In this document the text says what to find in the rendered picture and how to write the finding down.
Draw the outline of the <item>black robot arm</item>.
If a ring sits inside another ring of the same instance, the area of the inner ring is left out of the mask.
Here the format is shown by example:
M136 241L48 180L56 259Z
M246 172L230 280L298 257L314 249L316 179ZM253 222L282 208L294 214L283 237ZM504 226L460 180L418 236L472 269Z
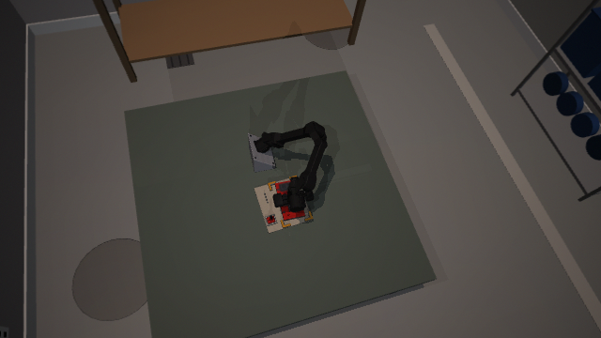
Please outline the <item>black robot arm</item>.
M257 152L266 153L272 146L281 148L284 147L286 142L291 142L306 137L312 138L315 146L310 160L308 161L307 167L300 174L300 177L290 178L291 182L288 186L288 193L290 196L287 200L287 203L290 205L291 212L299 212L304 210L306 204L303 202L303 197L307 198L316 186L316 171L321 162L323 153L328 146L325 128L315 121L312 121L307 123L304 128L293 131L284 133L263 132L262 137L257 141L254 141ZM301 189L306 190L306 192L302 191Z

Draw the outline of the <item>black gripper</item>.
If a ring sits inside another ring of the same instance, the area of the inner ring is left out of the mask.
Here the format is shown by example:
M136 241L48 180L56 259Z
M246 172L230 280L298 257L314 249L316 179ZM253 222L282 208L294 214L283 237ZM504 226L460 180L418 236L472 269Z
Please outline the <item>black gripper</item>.
M289 196L290 196L290 194L288 193L288 191L287 191L287 194L275 193L272 196L275 207L289 206L289 204L287 203ZM303 202L305 202L305 198L303 197ZM306 201L308 202L308 201L313 201L313 200L314 200L314 195L313 195L313 191L311 191L311 193L306 198Z

